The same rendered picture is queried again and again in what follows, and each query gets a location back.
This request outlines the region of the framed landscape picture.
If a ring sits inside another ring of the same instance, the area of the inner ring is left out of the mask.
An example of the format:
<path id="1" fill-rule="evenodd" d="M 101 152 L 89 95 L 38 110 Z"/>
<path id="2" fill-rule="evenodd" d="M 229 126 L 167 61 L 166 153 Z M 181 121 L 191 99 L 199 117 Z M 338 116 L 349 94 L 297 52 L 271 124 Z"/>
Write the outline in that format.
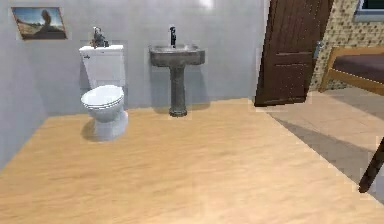
<path id="1" fill-rule="evenodd" d="M 59 7 L 12 7 L 11 10 L 24 41 L 67 38 Z"/>

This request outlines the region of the small grey statuette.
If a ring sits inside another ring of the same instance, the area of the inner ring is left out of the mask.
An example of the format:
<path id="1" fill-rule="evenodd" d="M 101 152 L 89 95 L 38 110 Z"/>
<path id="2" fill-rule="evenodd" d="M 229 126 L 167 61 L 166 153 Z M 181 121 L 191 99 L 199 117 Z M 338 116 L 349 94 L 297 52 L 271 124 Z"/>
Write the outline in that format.
<path id="1" fill-rule="evenodd" d="M 93 28 L 93 39 L 91 40 L 90 44 L 93 48 L 109 46 L 109 42 L 105 39 L 102 34 L 102 30 L 99 27 Z"/>

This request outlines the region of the window with grey frame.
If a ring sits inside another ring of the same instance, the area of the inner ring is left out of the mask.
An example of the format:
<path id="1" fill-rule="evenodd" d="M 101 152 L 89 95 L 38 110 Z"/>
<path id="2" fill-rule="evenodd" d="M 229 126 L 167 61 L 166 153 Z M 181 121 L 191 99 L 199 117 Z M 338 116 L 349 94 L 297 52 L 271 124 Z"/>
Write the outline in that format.
<path id="1" fill-rule="evenodd" d="M 384 0 L 358 0 L 354 22 L 384 22 Z"/>

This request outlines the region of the white toilet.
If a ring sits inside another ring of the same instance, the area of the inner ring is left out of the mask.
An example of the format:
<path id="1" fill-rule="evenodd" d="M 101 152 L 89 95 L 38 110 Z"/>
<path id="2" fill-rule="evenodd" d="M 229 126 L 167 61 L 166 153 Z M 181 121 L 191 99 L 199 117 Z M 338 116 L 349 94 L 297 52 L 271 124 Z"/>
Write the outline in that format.
<path id="1" fill-rule="evenodd" d="M 122 135 L 128 124 L 128 114 L 124 110 L 124 46 L 83 46 L 79 53 L 90 85 L 81 96 L 81 103 L 94 119 L 95 138 L 111 141 Z"/>

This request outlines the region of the grey pedestal sink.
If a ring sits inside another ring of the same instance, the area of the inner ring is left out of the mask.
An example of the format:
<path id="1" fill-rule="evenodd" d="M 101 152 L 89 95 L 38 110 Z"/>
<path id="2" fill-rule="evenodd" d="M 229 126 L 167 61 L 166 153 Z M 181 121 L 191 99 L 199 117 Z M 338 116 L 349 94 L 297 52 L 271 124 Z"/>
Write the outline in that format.
<path id="1" fill-rule="evenodd" d="M 171 106 L 169 115 L 172 117 L 186 116 L 184 70 L 186 66 L 204 64 L 205 50 L 194 44 L 153 45 L 149 47 L 149 55 L 152 66 L 167 67 L 170 71 Z"/>

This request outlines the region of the dark brown room door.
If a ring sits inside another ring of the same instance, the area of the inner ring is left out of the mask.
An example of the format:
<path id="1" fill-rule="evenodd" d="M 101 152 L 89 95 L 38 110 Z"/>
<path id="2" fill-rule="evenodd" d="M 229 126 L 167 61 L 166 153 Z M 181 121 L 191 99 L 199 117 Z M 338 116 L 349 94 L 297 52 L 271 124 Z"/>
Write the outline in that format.
<path id="1" fill-rule="evenodd" d="M 270 0 L 254 105 L 303 103 L 334 0 Z"/>

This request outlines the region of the dark brown furniture leg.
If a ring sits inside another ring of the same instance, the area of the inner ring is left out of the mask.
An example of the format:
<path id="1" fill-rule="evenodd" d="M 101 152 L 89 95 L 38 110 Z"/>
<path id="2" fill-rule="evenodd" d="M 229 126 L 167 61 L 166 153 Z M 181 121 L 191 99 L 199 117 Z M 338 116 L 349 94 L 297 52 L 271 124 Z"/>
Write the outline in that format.
<path id="1" fill-rule="evenodd" d="M 364 172 L 360 182 L 358 191 L 360 193 L 366 193 L 376 176 L 378 175 L 381 167 L 384 165 L 384 137 L 382 138 L 376 152 L 374 153 L 366 171 Z"/>

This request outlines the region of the wooden bed with dark mattress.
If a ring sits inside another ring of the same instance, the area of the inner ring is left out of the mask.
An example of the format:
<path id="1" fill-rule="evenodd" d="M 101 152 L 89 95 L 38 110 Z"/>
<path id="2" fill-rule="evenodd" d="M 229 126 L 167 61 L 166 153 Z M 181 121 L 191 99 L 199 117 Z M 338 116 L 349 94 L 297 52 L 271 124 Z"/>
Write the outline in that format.
<path id="1" fill-rule="evenodd" d="M 330 80 L 384 96 L 384 46 L 333 47 L 318 91 Z"/>

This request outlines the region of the black faucet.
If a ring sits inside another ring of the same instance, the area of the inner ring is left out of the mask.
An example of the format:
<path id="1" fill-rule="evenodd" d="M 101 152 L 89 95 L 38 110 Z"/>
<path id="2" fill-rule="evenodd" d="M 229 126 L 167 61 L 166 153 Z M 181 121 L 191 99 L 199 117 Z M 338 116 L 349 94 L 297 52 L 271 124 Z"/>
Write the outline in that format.
<path id="1" fill-rule="evenodd" d="M 169 28 L 169 31 L 170 31 L 170 42 L 171 42 L 171 47 L 172 48 L 176 48 L 176 40 L 177 40 L 177 36 L 176 36 L 176 27 L 175 26 L 171 26 Z"/>

